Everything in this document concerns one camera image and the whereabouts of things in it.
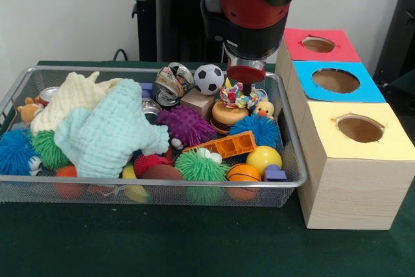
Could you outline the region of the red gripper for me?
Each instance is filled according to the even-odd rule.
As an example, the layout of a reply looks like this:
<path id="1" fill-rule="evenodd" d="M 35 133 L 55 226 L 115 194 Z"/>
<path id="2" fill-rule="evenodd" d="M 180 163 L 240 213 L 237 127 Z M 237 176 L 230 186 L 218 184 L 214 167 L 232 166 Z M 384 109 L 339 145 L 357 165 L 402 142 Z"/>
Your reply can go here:
<path id="1" fill-rule="evenodd" d="M 230 66 L 227 69 L 227 76 L 230 79 L 243 83 L 243 94 L 249 95 L 252 91 L 252 84 L 261 82 L 265 78 L 265 69 L 257 69 L 251 66 Z"/>

